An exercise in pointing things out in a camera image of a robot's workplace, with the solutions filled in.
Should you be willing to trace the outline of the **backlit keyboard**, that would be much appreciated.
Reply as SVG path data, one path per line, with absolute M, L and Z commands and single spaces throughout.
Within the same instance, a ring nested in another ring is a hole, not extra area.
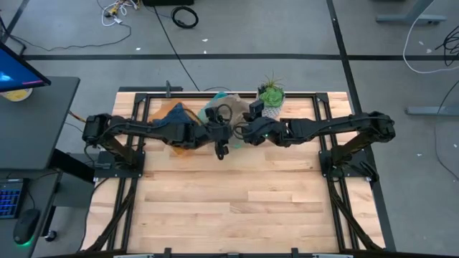
M 24 180 L 0 179 L 0 219 L 15 219 L 22 204 Z

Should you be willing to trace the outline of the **grey desk foot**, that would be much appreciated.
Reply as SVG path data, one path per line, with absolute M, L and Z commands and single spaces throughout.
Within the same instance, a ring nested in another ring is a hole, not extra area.
M 412 106 L 406 107 L 408 115 L 459 116 L 459 106 Z
M 446 16 L 425 14 L 435 0 L 417 0 L 406 14 L 380 14 L 376 16 L 378 23 L 398 23 L 414 25 L 438 25 L 448 20 Z

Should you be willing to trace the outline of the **succulent in patterned white pot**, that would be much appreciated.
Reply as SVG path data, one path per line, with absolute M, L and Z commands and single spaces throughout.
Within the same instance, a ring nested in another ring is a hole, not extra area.
M 276 78 L 274 72 L 271 77 L 265 76 L 266 80 L 262 81 L 257 87 L 257 99 L 264 103 L 262 115 L 276 119 L 281 113 L 285 101 L 285 92 L 280 79 Z

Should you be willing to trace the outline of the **khaki baseball cap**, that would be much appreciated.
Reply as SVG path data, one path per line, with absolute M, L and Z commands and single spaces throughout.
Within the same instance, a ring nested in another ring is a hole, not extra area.
M 228 105 L 232 111 L 232 118 L 230 125 L 236 125 L 239 122 L 244 121 L 243 113 L 249 112 L 249 103 L 243 100 L 238 94 L 228 95 L 226 97 L 218 99 L 214 103 L 217 107 L 220 105 Z

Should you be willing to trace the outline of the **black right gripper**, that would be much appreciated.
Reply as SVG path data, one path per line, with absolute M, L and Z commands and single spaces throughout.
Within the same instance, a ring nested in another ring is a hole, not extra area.
M 288 135 L 288 127 L 285 122 L 268 117 L 260 117 L 252 121 L 250 113 L 243 113 L 242 115 L 245 122 L 248 122 L 243 126 L 243 141 L 245 143 L 260 145 L 269 140 L 276 146 L 288 147 L 285 139 Z

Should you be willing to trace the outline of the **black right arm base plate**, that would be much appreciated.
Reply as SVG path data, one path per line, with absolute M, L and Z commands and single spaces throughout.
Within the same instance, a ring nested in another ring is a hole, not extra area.
M 362 177 L 367 181 L 375 181 L 379 178 L 376 169 L 367 162 L 363 150 L 353 154 L 349 161 L 344 161 L 340 165 L 332 164 L 329 150 L 320 151 L 318 155 L 322 175 L 325 178 L 329 173 L 332 178 Z

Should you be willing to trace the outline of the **black computer mouse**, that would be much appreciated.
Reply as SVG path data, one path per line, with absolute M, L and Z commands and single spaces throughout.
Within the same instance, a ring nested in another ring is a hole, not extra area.
M 13 230 L 13 239 L 16 244 L 24 245 L 32 239 L 39 217 L 38 209 L 28 209 L 19 216 Z

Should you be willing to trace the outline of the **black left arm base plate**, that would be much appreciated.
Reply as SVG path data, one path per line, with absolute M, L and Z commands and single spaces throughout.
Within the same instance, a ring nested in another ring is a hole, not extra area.
M 99 152 L 95 163 L 96 178 L 140 178 L 143 175 L 145 152 L 134 151 L 134 164 L 129 164 L 121 157 L 107 151 Z

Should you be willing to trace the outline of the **dark blue baseball cap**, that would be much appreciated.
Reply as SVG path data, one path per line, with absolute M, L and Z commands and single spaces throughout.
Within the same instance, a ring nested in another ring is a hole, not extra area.
M 194 121 L 186 113 L 184 106 L 177 103 L 163 118 L 154 118 L 152 122 L 155 126 L 165 126 L 172 123 L 193 123 Z

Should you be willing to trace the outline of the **black desk top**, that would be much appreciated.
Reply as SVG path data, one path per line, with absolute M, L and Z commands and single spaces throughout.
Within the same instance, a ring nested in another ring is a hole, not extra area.
M 48 167 L 80 84 L 78 77 L 52 77 L 21 102 L 0 96 L 0 170 Z

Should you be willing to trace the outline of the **computer monitor with blue screen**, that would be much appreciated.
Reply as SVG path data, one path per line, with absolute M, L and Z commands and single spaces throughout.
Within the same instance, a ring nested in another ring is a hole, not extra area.
M 0 92 L 48 85 L 48 78 L 0 42 Z

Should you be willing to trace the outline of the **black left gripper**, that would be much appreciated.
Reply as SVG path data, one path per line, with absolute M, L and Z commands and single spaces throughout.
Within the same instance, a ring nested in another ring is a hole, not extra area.
M 207 123 L 204 125 L 207 131 L 207 137 L 204 144 L 215 143 L 214 150 L 217 158 L 221 161 L 224 156 L 229 153 L 227 144 L 229 139 L 232 137 L 232 127 L 229 124 L 224 125 L 211 125 Z

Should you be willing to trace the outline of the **yellow round container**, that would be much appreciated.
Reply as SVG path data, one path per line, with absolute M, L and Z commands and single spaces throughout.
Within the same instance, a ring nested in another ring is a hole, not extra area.
M 0 96 L 12 102 L 21 102 L 26 100 L 33 93 L 32 88 L 22 90 L 12 90 L 8 92 L 0 92 Z

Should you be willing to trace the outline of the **black box on floor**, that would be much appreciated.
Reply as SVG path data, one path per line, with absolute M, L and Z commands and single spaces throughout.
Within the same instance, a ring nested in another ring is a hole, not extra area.
M 145 6 L 190 6 L 195 0 L 141 0 Z

